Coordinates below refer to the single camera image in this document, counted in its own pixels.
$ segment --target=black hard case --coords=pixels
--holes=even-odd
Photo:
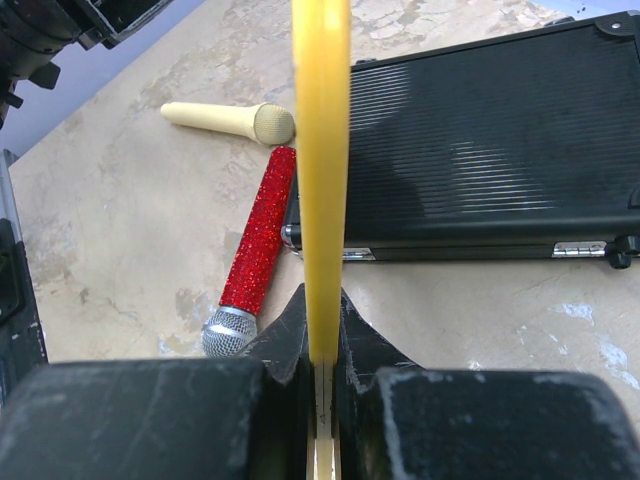
[[[369,258],[638,253],[640,12],[356,65],[350,130],[345,247]],[[295,181],[285,230],[302,249]]]

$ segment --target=microphone grille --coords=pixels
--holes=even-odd
[[[207,357],[235,355],[258,334],[255,319],[219,308],[202,331],[202,349]]]
[[[293,116],[278,105],[265,103],[258,109],[253,131],[259,142],[265,145],[284,145],[295,132]]]

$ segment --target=marble surface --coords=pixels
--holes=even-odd
[[[353,60],[559,16],[522,0],[359,0]],[[293,110],[289,2],[205,2],[12,167],[52,361],[201,354],[269,150],[170,125],[158,111],[170,100]],[[283,253],[262,327],[301,281]],[[349,264],[344,287],[423,366],[593,372],[640,421],[639,269]]]

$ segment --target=yellow strap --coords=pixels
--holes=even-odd
[[[340,326],[349,153],[350,15],[348,0],[293,0],[296,148],[309,355],[320,399],[318,478],[326,478],[331,472],[327,398],[330,402]]]

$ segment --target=red glitter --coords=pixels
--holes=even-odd
[[[282,243],[280,229],[295,165],[293,148],[278,147],[271,153],[220,297],[221,306],[255,316],[260,313]]]

